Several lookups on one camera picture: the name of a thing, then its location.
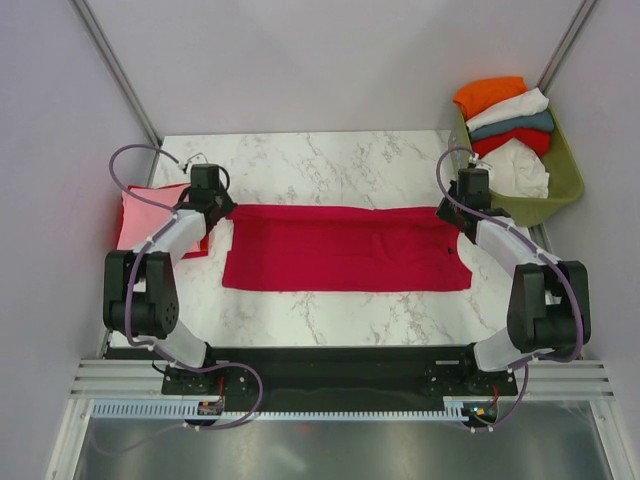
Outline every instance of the red cloth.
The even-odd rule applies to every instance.
[[[261,292],[448,292],[471,286],[435,207],[240,205],[222,285]]]
[[[501,147],[512,138],[517,138],[531,150],[536,152],[539,158],[542,158],[551,148],[551,134],[549,132],[541,132],[531,128],[514,128],[513,130],[483,138],[471,144],[474,152],[484,157],[487,153]]]

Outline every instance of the marble surface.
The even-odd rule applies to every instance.
[[[218,163],[238,203],[393,208],[437,205],[435,163],[449,132],[355,132],[176,136],[164,148],[180,159]],[[449,162],[445,176],[451,177]],[[153,186],[188,182],[161,158]],[[175,269],[180,318],[213,346],[466,344],[506,324],[511,280],[460,235],[469,290],[451,293],[258,293],[221,285],[233,225],[219,223],[208,257]],[[115,334],[112,346],[125,346]]]

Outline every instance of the folded towel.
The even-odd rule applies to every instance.
[[[468,120],[490,106],[527,90],[522,77],[487,78],[462,87],[453,97],[453,103],[460,107],[464,119]]]
[[[480,158],[482,158],[487,153],[504,145],[512,138],[520,140],[527,147],[536,152],[538,157],[544,156],[551,148],[551,134],[548,132],[533,130],[531,128],[516,128],[509,132],[501,133],[500,135],[493,135],[491,137],[478,140],[477,142],[473,142],[471,144],[471,148],[474,152],[480,155]]]
[[[178,203],[180,194],[189,185],[170,185],[163,188],[130,187],[132,191],[147,200],[173,206]],[[118,250],[129,250],[154,234],[169,220],[169,212],[141,202],[126,193],[122,193],[122,227],[118,238]],[[194,243],[184,258],[200,257],[209,253],[209,236]]]
[[[484,112],[467,121],[467,128],[470,132],[485,125],[502,122],[511,118],[535,115],[547,109],[549,99],[545,97],[540,89],[533,90],[518,95],[517,97],[496,103],[487,108]]]
[[[222,285],[261,292],[448,292],[471,286],[435,207],[239,205]]]
[[[491,137],[492,135],[499,135],[501,133],[508,132],[509,130],[513,130],[514,128],[532,128],[542,132],[552,132],[555,125],[553,124],[551,114],[548,110],[545,110],[544,112],[536,113],[535,115],[516,117],[510,120],[486,125],[474,132],[471,132],[469,134],[469,138],[472,142],[477,142],[483,138]]]
[[[487,154],[480,166],[489,167],[489,188],[508,197],[547,198],[549,174],[536,153],[512,138]]]

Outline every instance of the green basket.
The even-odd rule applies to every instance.
[[[547,172],[549,172],[549,198],[518,198],[506,197],[491,192],[491,206],[503,208],[509,212],[517,225],[521,227],[533,227],[544,222],[565,205],[578,200],[584,193],[582,176],[571,154],[567,140],[562,134],[553,110],[549,109],[556,125],[551,133],[551,149],[541,160]],[[449,148],[471,148],[467,125],[462,113],[458,110],[456,124],[449,137]],[[451,153],[451,162],[455,172],[469,164],[467,152]]]

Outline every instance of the black bracket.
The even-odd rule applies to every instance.
[[[220,172],[226,176],[226,185],[220,179]],[[220,219],[229,215],[237,206],[227,191],[229,184],[229,174],[220,166],[194,165],[191,167],[191,185],[187,187],[186,192],[189,194],[189,200],[181,201],[176,208],[202,213],[208,233]]]
[[[104,263],[102,319],[105,327],[124,333],[127,284],[136,257],[132,250],[113,250]],[[178,321],[178,294],[171,257],[166,252],[145,254],[136,281],[146,280],[144,292],[134,292],[131,304],[133,335],[167,338]]]
[[[458,181],[451,181],[448,193],[465,207],[490,217],[510,216],[501,208],[491,208],[489,172],[483,168],[472,166],[458,170]],[[456,226],[469,240],[476,243],[478,217],[456,208],[446,197],[440,202],[436,215]]]
[[[591,338],[587,269],[580,262],[558,262],[573,289],[584,328],[583,342]],[[560,301],[547,305],[546,294]],[[507,331],[513,345],[523,353],[553,348],[566,356],[576,342],[576,322],[569,296],[547,265],[518,265],[513,275],[507,312]]]
[[[445,397],[517,394],[513,375],[479,372],[473,345],[467,347],[230,348],[216,349],[223,361],[251,365],[262,377],[264,412],[441,411]],[[167,367],[165,395],[220,394],[226,408],[247,411],[258,385],[244,369],[193,374]]]

